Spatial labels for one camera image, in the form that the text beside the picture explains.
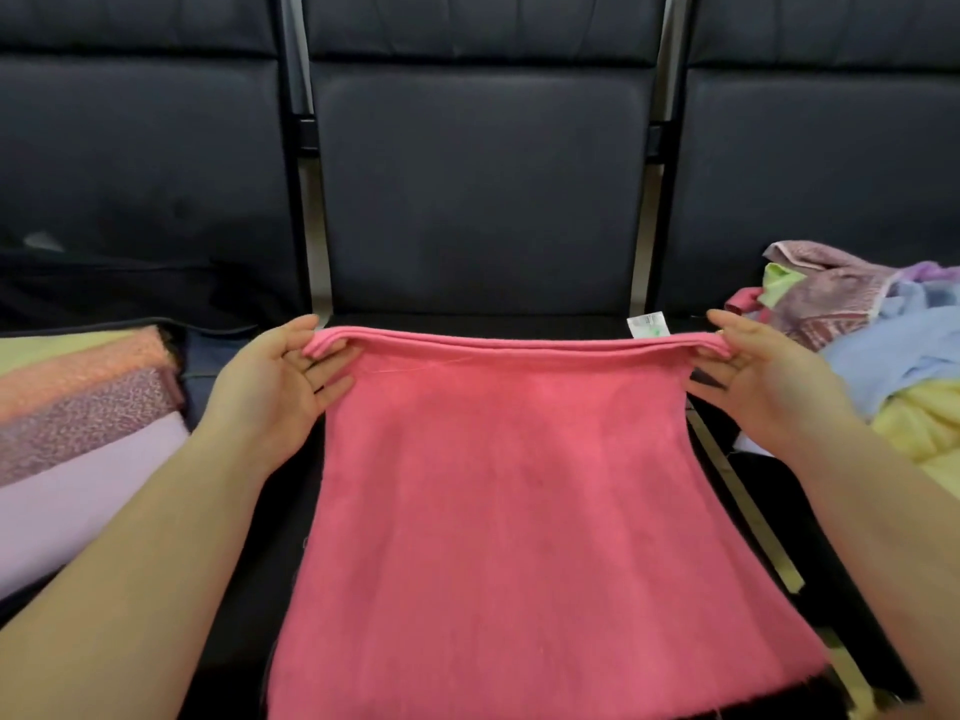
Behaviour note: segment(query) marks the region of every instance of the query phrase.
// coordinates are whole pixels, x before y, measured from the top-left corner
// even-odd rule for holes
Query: white tag
[[[627,326],[635,339],[658,339],[670,335],[664,314],[660,311],[627,318]]]

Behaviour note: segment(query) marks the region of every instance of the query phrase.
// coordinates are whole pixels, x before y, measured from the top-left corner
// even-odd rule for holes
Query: pink towel
[[[0,424],[0,486],[132,435],[184,396],[167,368],[141,368]]]
[[[186,441],[178,413],[0,487],[0,598],[80,553]]]
[[[817,674],[823,647],[694,457],[694,334],[594,342],[333,328],[271,720],[700,714]]]
[[[174,370],[155,326],[103,345],[16,368],[0,376],[0,424],[139,369]]]
[[[893,267],[806,240],[774,242],[763,255],[806,275],[776,302],[770,326],[812,351],[868,326],[897,274]]]

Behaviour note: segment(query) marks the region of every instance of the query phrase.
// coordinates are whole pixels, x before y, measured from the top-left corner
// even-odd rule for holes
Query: peach towel
[[[0,424],[140,369],[173,370],[155,326],[125,338],[32,363],[0,376]]]
[[[364,347],[326,417],[270,720],[664,720],[816,675],[823,646],[690,446],[707,334]]]

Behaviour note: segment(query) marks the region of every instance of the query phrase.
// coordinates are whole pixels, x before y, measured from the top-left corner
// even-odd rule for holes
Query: right hand
[[[706,316],[733,355],[697,349],[694,364],[721,386],[688,381],[686,390],[730,416],[747,436],[782,460],[825,430],[862,423],[844,381],[818,354],[768,325],[726,311]]]

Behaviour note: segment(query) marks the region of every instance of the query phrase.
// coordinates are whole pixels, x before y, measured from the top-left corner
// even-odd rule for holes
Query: left hand
[[[353,376],[333,377],[360,354],[345,340],[317,360],[301,349],[320,319],[301,315],[260,334],[223,368],[196,436],[236,457],[266,480],[306,442],[318,417],[340,399]]]

